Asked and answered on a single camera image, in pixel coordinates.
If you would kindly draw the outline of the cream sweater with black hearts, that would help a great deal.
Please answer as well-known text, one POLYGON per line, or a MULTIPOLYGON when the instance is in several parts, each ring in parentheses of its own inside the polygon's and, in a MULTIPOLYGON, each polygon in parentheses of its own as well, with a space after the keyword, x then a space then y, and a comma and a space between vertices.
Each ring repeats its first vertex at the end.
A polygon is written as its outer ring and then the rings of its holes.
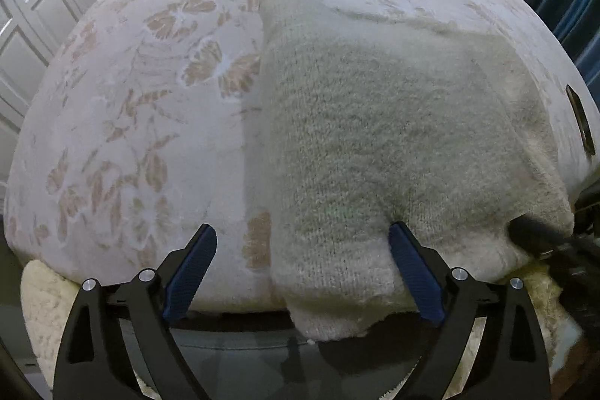
POLYGON ((547 111, 502 37, 317 0, 259 8, 270 271, 305 337, 414 307, 390 252, 397 221, 489 281, 526 262, 512 219, 571 232, 547 111))

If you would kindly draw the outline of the cream fluffy rug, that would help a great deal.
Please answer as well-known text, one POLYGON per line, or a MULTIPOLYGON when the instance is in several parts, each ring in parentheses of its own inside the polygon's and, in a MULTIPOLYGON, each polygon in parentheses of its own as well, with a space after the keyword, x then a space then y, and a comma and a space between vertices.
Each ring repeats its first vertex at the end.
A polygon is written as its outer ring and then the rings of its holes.
POLYGON ((31 349, 51 392, 62 334, 80 287, 45 263, 33 260, 23 268, 20 302, 31 349))

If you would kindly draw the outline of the pink floral bed cover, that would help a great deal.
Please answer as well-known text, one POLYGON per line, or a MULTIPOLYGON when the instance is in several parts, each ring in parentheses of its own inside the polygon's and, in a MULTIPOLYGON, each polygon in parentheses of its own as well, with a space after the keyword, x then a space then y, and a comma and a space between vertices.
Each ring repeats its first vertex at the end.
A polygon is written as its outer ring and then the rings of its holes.
MULTIPOLYGON (((511 43, 547 106, 572 198, 599 175, 564 89, 599 112, 569 55, 524 0, 322 0, 390 20, 434 19, 511 43)), ((283 308, 270 282, 261 186, 260 0, 97 0, 60 46, 20 129, 6 241, 75 282, 129 280, 200 224, 217 256, 202 312, 283 308)))

